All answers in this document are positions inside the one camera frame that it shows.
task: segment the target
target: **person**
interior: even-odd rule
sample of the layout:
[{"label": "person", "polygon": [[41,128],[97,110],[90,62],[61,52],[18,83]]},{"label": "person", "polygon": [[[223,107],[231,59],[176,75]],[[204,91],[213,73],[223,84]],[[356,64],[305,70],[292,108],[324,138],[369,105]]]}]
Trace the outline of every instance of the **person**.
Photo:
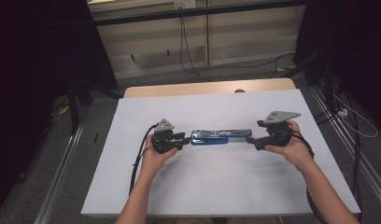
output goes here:
[{"label": "person", "polygon": [[[298,123],[293,120],[287,120],[287,123],[293,131],[300,133]],[[164,154],[159,154],[155,150],[150,149],[152,148],[151,137],[152,135],[149,135],[146,141],[139,177],[116,221],[117,224],[146,222],[148,196],[152,181],[163,168],[164,163],[177,153],[176,148]],[[296,137],[292,137],[285,147],[266,146],[265,149],[285,157],[302,174],[313,202],[327,223],[359,223],[315,163],[304,142]]]}]

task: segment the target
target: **white board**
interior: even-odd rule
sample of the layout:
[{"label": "white board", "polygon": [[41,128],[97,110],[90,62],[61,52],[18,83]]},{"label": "white board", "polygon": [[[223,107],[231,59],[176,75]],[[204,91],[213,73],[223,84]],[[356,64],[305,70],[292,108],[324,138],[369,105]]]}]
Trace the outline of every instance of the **white board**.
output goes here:
[{"label": "white board", "polygon": [[[315,160],[353,213],[360,210],[299,90],[125,98],[119,101],[81,214],[117,216],[127,201],[133,163],[146,130],[161,119],[174,132],[251,129],[273,110],[296,119]],[[301,174],[283,157],[247,143],[187,145],[156,176],[148,215],[285,216],[312,213]]]}]

